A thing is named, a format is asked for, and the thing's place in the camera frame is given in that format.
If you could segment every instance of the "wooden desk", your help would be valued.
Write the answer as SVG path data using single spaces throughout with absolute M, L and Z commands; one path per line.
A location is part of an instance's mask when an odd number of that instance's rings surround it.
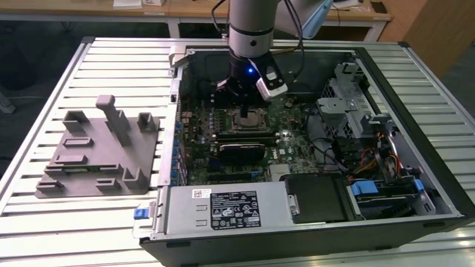
M 218 0 L 171 0 L 168 16 L 174 18 L 172 23 L 211 23 L 211 9 L 216 3 Z M 386 23 L 392 19 L 392 15 L 375 13 L 370 0 L 364 0 L 362 5 L 371 11 L 363 12 L 351 8 L 340 11 L 331 10 L 323 25 L 370 28 L 364 41 L 376 42 Z M 219 23 L 226 23 L 228 1 L 218 8 L 215 16 Z
M 167 0 L 160 6 L 114 10 L 114 0 L 0 0 L 0 20 L 80 22 L 164 22 L 171 38 L 180 38 L 180 23 L 211 23 L 211 8 L 218 0 Z M 228 1 L 216 10 L 218 23 L 226 23 Z M 378 41 L 390 14 L 374 11 L 331 10 L 324 26 L 370 28 L 364 41 Z
M 383 0 L 396 17 L 382 41 L 406 41 L 433 72 L 442 77 L 475 36 L 475 1 Z

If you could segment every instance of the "metal bracket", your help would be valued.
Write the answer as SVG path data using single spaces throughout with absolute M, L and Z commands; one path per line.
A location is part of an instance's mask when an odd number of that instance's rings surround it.
M 362 118 L 362 127 L 364 134 L 372 134 L 375 125 L 384 125 L 390 122 L 391 116 L 388 114 L 366 115 Z
M 176 68 L 188 62 L 186 46 L 172 46 L 170 48 L 168 61 L 171 68 Z

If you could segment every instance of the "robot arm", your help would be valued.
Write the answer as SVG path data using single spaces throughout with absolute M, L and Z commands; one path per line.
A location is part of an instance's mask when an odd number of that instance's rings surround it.
M 280 0 L 231 0 L 230 77 L 255 82 L 266 101 L 287 91 L 283 75 L 270 53 L 276 7 Z M 251 79 L 248 70 L 259 77 Z
M 279 2 L 280 0 L 230 0 L 230 75 L 219 83 L 219 90 L 231 92 L 236 99 L 234 102 L 240 105 L 243 117 L 247 116 L 248 106 L 259 101 L 252 99 L 256 89 L 260 93 L 258 97 L 264 101 L 287 92 L 286 79 L 270 52 Z M 332 0 L 323 0 L 315 9 L 319 12 L 314 14 L 322 17 L 318 19 L 318 28 L 331 3 Z M 280 5 L 283 4 L 288 9 L 288 17 L 296 17 L 298 14 L 292 14 L 290 10 L 294 8 L 290 0 L 283 0 Z M 296 22 L 294 24 L 302 37 L 302 25 Z

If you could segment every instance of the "motherboard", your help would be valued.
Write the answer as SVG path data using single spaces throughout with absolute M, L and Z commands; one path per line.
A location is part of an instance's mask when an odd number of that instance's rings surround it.
M 307 103 L 284 96 L 251 108 L 247 117 L 239 108 L 204 101 L 186 99 L 182 106 L 188 185 L 263 182 L 319 171 L 304 129 Z

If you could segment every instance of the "black cable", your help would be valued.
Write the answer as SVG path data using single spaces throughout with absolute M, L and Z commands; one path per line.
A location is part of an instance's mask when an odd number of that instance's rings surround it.
M 215 18 L 215 11 L 216 9 L 220 7 L 220 5 L 226 2 L 226 0 L 220 0 L 218 2 L 218 4 L 214 6 L 214 8 L 211 9 L 211 18 L 214 20 L 214 25 L 216 28 L 216 31 L 222 34 L 223 33 L 223 29 L 218 26 L 218 22 L 216 22 L 216 18 Z
M 335 6 L 335 4 L 332 4 L 334 8 L 336 8 L 336 16 L 339 16 L 339 27 L 342 24 L 342 20 L 340 20 L 340 9 Z
M 294 25 L 295 25 L 295 29 L 296 29 L 296 33 L 299 34 L 299 45 L 298 47 L 300 47 L 300 53 L 302 53 L 302 62 L 300 62 L 300 67 L 299 70 L 296 71 L 295 75 L 294 75 L 294 79 L 296 79 L 303 70 L 304 70 L 304 65 L 306 65 L 306 50 L 304 50 L 304 32 L 302 30 L 302 22 L 300 22 L 300 17 L 299 14 L 295 10 L 295 7 L 292 5 L 292 2 L 290 0 L 284 0 L 284 4 L 288 10 L 288 14 L 290 14 L 290 18 L 292 19 Z

